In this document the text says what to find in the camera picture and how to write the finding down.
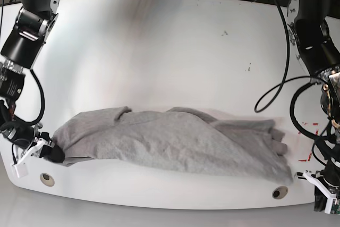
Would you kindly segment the black robot arm image-left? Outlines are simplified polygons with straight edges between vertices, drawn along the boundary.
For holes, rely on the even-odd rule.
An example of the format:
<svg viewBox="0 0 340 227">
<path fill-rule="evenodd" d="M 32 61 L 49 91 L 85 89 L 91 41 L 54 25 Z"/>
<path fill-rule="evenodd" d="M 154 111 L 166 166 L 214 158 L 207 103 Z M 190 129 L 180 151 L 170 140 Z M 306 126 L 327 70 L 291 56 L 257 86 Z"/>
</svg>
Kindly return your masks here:
<svg viewBox="0 0 340 227">
<path fill-rule="evenodd" d="M 57 20 L 60 0 L 21 0 L 22 7 L 13 29 L 1 49 L 1 134 L 12 149 L 23 150 L 22 156 L 37 155 L 53 163 L 62 163 L 65 154 L 46 132 L 39 132 L 45 111 L 43 88 L 32 67 Z M 40 111 L 32 121 L 15 115 L 16 101 L 22 94 L 28 69 L 40 93 Z"/>
</svg>

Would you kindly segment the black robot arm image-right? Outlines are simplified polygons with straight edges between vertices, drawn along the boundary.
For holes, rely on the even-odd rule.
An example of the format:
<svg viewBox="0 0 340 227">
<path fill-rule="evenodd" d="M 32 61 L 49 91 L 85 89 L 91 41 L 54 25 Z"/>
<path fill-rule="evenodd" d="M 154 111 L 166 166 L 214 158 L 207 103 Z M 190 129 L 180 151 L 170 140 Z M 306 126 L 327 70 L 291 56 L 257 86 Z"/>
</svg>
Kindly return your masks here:
<svg viewBox="0 0 340 227">
<path fill-rule="evenodd" d="M 314 211 L 339 214 L 339 50 L 330 36 L 326 16 L 332 0 L 290 0 L 288 26 L 293 35 L 299 61 L 304 64 L 310 82 L 294 94 L 290 117 L 294 126 L 313 140 L 323 156 L 324 169 L 311 174 L 305 171 L 299 178 L 314 185 Z M 319 135 L 305 130 L 295 118 L 298 97 L 315 84 L 322 86 L 320 105 L 328 123 Z"/>
</svg>

